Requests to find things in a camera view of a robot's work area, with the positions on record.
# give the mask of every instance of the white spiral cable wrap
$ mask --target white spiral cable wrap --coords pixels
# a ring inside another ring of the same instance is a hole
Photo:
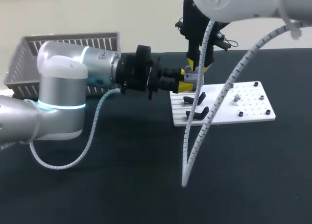
[[[182,154],[182,177],[184,175],[187,161],[188,161],[188,142],[189,142],[189,135],[190,135],[190,130],[192,126],[192,121],[194,117],[194,113],[196,110],[196,106],[198,103],[199,95],[200,95],[200,90],[201,87],[204,84],[204,63],[205,63],[205,57],[206,57],[206,50],[207,50],[207,45],[208,45],[208,40],[210,37],[210,33],[214,27],[215,21],[210,20],[208,23],[208,26],[206,28],[206,32],[204,34],[203,42],[201,44],[201,50],[200,50],[200,58],[199,58],[199,67],[198,67],[198,80],[197,80],[197,87],[195,91],[195,98],[194,102],[191,108],[191,112],[189,115],[189,119],[187,121],[187,125],[185,128],[185,133],[184,133],[184,141],[183,141],[183,154]]]
[[[303,27],[311,27],[311,23],[308,22],[295,22],[292,25],[284,25],[262,39],[260,39],[248,52],[247,54],[240,60],[240,62],[237,64],[233,72],[230,74],[228,80],[226,81],[225,85],[223,86],[220,94],[218,95],[217,99],[214,102],[214,105],[212,109],[209,111],[208,115],[206,116],[203,126],[196,138],[195,144],[192,148],[191,155],[187,161],[186,169],[183,172],[182,175],[182,186],[185,187],[187,185],[188,179],[190,177],[190,173],[192,170],[192,167],[194,165],[194,161],[196,159],[196,156],[198,154],[199,148],[209,130],[209,127],[211,125],[211,122],[213,121],[216,113],[218,112],[218,109],[220,105],[222,104],[224,98],[228,94],[228,91],[231,88],[231,84],[235,83],[235,80],[239,76],[239,74],[242,72],[242,70],[245,68],[245,66],[248,64],[248,62],[255,56],[255,54],[260,50],[261,47],[263,47],[265,44],[270,42],[272,39],[276,38],[277,36],[284,34],[285,32],[288,32],[293,29],[293,26],[296,26],[297,28],[303,28]]]
[[[111,89],[109,91],[107,91],[103,96],[102,98],[100,99],[100,101],[98,102],[98,105],[97,105],[97,109],[96,109],[96,112],[95,112],[95,115],[94,115],[94,119],[93,119],[93,124],[92,124],[92,128],[91,128],[91,132],[90,132],[90,136],[89,136],[89,140],[88,140],[88,143],[84,149],[84,151],[82,152],[82,154],[73,162],[71,162],[70,164],[67,164],[67,165],[62,165],[62,166],[54,166],[54,165],[50,165],[50,164],[47,164],[45,163],[43,160],[40,159],[40,157],[38,156],[36,150],[35,150],[35,147],[34,147],[34,143],[31,142],[29,143],[29,146],[30,146],[30,150],[33,154],[33,156],[35,157],[36,161],[41,164],[43,167],[46,167],[48,169],[54,169],[54,170],[64,170],[64,169],[69,169],[73,166],[75,166],[76,164],[78,164],[83,158],[84,156],[87,154],[90,146],[91,146],[91,143],[92,143],[92,139],[93,139],[93,136],[94,136],[94,133],[95,133],[95,130],[96,130],[96,126],[97,126],[97,121],[98,121],[98,115],[99,115],[99,112],[101,110],[101,107],[102,107],[102,104],[104,102],[104,100],[111,94],[113,93],[120,93],[120,89]]]

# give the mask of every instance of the black clip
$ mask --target black clip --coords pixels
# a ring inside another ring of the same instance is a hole
[[[187,119],[190,116],[190,111],[186,111],[186,117]],[[209,107],[205,107],[204,110],[201,113],[194,113],[193,120],[204,120],[204,118],[207,116],[209,113]]]
[[[198,98],[197,105],[200,105],[201,103],[203,103],[205,98],[206,98],[206,93],[205,92],[201,93],[201,95]],[[194,98],[188,97],[188,96],[184,96],[183,100],[184,100],[184,104],[193,104],[194,102]]]

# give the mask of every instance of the robotic arm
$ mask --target robotic arm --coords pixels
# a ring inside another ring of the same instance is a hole
[[[208,18],[232,22],[252,18],[282,18],[312,22],[311,0],[194,0]]]
[[[229,47],[218,32],[235,20],[282,17],[312,21],[310,0],[185,0],[183,22],[176,26],[189,41],[191,71],[198,66],[201,40],[210,19],[215,23],[208,42],[205,67],[213,62],[213,46]],[[86,86],[105,89],[116,84],[127,89],[159,89],[175,93],[194,89],[185,70],[169,70],[151,59],[151,49],[139,45],[135,55],[121,59],[112,51],[80,45],[47,42],[38,54],[38,102],[0,96],[0,144],[33,140],[69,140],[83,128]]]

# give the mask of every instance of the yellow part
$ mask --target yellow part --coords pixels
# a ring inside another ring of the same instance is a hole
[[[188,82],[179,82],[179,88],[177,90],[178,93],[185,92],[185,91],[192,91],[193,90],[193,83]]]
[[[189,64],[190,64],[192,71],[194,71],[194,61],[191,60],[190,58],[187,58],[187,60],[189,61]]]
[[[192,71],[194,71],[194,61],[191,60],[190,58],[188,58],[187,60],[189,61],[189,64],[190,64]],[[210,67],[210,65],[208,67],[205,67],[204,72],[206,72],[209,69],[209,67]]]

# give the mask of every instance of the white board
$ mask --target white board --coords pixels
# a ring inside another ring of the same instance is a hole
[[[254,83],[254,81],[235,83],[234,87],[225,97],[216,116],[214,117],[212,124],[219,125],[273,121],[275,119],[275,113],[263,86],[259,81],[258,86],[254,86]],[[201,92],[205,92],[206,98],[201,105],[197,106],[196,112],[201,113],[206,106],[208,106],[209,109],[212,109],[212,106],[223,86],[224,84],[203,85]],[[236,94],[241,97],[241,100],[238,102],[234,102],[234,96]],[[195,92],[183,92],[178,94],[170,92],[172,115],[175,126],[186,126],[186,111],[190,111],[192,105],[184,104],[183,97],[194,97],[194,95]],[[243,112],[242,117],[238,115],[239,112]],[[194,120],[192,122],[192,125],[202,124],[203,121]]]

